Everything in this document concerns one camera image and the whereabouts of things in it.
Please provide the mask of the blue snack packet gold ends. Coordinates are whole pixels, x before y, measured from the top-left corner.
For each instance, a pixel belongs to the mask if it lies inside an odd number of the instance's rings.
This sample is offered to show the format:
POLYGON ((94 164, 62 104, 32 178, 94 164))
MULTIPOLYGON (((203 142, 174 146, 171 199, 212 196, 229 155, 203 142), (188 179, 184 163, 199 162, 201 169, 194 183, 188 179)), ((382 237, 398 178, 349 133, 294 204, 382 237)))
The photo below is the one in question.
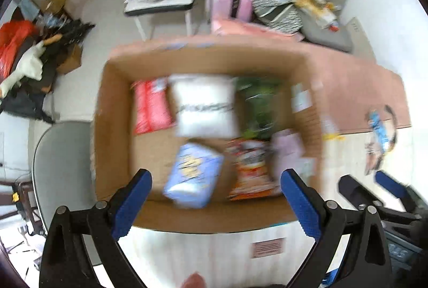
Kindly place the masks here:
POLYGON ((384 122, 381 120, 379 113, 376 110, 371 110, 367 114, 367 122, 374 133, 375 141, 379 145, 379 150, 382 155, 389 153, 395 145, 395 131, 388 133, 384 122))

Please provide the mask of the yellow silver scrubbing sponge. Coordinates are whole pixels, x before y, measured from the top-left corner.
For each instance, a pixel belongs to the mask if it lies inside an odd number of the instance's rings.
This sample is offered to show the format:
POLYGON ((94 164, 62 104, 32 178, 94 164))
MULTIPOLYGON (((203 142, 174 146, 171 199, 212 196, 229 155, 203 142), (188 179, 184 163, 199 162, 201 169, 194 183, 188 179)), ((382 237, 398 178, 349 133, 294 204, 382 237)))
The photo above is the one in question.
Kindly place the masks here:
POLYGON ((321 119, 321 131, 322 131, 322 138, 324 141, 330 141, 330 140, 344 140, 345 137, 342 136, 339 133, 339 130, 333 120, 329 118, 328 116, 324 116, 321 119))

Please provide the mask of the brown rug label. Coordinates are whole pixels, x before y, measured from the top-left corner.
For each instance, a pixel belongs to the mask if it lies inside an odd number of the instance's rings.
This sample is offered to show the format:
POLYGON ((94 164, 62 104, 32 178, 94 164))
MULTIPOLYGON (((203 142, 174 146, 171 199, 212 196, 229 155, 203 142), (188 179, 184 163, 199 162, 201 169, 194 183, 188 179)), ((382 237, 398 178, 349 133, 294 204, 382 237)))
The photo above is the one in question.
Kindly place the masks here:
POLYGON ((252 247, 251 258, 265 258, 273 255, 280 255, 284 251, 285 239, 276 238, 273 240, 264 240, 254 242, 252 247))

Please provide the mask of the grey round chair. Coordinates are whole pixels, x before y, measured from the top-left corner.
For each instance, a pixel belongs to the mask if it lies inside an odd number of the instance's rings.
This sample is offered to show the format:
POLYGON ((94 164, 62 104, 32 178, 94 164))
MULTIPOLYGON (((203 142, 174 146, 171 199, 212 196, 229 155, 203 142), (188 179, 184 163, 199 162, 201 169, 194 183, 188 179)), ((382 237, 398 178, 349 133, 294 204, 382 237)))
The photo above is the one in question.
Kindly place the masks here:
POLYGON ((55 211, 87 210, 97 202, 90 162, 91 124, 63 121, 45 131, 32 163, 33 190, 45 230, 55 211))

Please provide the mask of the red orange snack bag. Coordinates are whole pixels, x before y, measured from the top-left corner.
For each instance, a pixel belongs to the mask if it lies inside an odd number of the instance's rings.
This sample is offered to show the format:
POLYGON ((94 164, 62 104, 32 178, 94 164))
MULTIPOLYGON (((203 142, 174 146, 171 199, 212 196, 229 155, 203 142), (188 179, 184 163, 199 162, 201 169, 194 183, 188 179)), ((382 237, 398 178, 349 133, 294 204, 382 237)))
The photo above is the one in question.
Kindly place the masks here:
POLYGON ((226 152, 233 161, 236 182, 230 201, 252 200, 278 195, 277 183, 269 173, 269 144, 261 140, 233 140, 226 152))

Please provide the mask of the green wipes pack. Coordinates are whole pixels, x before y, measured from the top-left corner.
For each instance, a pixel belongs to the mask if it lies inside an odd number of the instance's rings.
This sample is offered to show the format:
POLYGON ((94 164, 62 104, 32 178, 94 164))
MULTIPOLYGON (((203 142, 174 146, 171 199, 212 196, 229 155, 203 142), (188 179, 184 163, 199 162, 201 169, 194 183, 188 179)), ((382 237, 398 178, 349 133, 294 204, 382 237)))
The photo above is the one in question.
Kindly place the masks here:
POLYGON ((275 102, 280 81, 271 77, 240 76, 236 93, 244 101, 243 137, 248 140, 270 140, 277 124, 275 102))

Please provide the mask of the light blue cat tissue pack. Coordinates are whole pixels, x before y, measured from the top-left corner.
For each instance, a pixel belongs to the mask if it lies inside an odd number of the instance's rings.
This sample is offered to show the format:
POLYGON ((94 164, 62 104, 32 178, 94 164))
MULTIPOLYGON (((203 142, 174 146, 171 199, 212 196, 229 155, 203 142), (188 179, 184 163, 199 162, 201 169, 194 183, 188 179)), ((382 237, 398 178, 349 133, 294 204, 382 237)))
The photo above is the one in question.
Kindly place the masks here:
POLYGON ((175 157, 163 195, 181 208, 204 208, 215 189, 223 154, 205 145, 188 142, 175 157))

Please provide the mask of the white pillow pack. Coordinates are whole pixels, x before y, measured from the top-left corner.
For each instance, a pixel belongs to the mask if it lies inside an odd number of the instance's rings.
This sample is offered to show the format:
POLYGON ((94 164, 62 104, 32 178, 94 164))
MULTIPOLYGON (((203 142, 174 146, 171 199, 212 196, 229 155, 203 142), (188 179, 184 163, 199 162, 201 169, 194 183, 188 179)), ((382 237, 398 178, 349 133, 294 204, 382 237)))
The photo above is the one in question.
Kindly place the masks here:
POLYGON ((234 111, 235 78, 173 74, 168 81, 176 105, 179 137, 231 140, 239 136, 234 111))

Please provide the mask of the red tissue pack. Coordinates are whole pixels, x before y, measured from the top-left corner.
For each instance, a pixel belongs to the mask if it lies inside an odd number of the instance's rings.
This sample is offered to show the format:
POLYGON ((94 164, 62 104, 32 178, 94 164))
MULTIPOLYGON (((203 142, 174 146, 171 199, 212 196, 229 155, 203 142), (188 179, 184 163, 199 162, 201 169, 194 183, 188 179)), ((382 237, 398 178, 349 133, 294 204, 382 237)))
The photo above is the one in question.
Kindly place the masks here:
POLYGON ((136 123, 134 133, 142 135, 169 129, 175 125, 167 102, 167 79, 134 82, 131 86, 134 91, 136 105, 136 123))

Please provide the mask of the yellow plastic bag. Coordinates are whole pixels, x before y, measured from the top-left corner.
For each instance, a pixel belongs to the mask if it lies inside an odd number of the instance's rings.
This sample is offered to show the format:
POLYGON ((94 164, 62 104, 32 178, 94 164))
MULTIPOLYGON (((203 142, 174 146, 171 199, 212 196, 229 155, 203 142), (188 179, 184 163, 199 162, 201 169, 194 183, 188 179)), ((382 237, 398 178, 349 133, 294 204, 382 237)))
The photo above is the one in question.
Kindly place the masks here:
POLYGON ((339 30, 337 16, 339 6, 326 0, 294 0, 294 4, 303 13, 310 16, 318 27, 333 32, 339 30))

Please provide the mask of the white goose plush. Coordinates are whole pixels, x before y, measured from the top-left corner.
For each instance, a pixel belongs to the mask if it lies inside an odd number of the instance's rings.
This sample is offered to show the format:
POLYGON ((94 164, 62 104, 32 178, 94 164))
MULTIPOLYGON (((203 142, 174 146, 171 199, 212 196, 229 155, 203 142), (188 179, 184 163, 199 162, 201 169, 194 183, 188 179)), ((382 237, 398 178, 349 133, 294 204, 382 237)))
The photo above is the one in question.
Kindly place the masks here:
POLYGON ((44 42, 40 41, 24 52, 17 63, 16 69, 1 83, 1 99, 5 98, 16 83, 20 82, 24 77, 36 81, 42 79, 43 63, 40 58, 45 50, 44 42))

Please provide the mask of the black white patterned bag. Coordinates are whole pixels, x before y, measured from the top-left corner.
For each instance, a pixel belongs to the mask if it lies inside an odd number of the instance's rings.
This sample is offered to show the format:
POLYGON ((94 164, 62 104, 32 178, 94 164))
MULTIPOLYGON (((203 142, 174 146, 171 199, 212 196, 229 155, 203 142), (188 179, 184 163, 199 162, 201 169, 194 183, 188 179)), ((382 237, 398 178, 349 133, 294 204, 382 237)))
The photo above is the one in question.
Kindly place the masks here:
POLYGON ((252 4, 257 20, 270 29, 294 34, 303 26, 294 0, 252 0, 252 4))

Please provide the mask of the folded pink blanket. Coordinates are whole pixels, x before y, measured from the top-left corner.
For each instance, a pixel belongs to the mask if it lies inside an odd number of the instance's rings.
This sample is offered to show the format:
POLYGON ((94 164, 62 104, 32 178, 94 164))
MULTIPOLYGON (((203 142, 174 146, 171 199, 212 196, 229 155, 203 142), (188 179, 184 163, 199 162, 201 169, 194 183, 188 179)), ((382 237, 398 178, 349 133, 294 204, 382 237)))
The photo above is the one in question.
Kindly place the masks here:
POLYGON ((214 19, 211 22, 211 32, 216 35, 246 35, 293 42, 304 40, 304 36, 299 32, 286 34, 269 29, 266 26, 243 22, 238 19, 214 19))

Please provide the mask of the red plastic bag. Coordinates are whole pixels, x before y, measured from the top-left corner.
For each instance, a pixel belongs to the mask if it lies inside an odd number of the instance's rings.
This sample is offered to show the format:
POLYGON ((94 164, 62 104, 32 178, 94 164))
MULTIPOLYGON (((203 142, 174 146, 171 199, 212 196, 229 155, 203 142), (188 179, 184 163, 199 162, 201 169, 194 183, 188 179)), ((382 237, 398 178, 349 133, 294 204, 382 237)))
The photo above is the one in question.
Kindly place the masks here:
POLYGON ((27 37, 36 36, 38 29, 27 20, 12 20, 1 26, 0 69, 1 80, 6 79, 12 69, 17 51, 27 37))

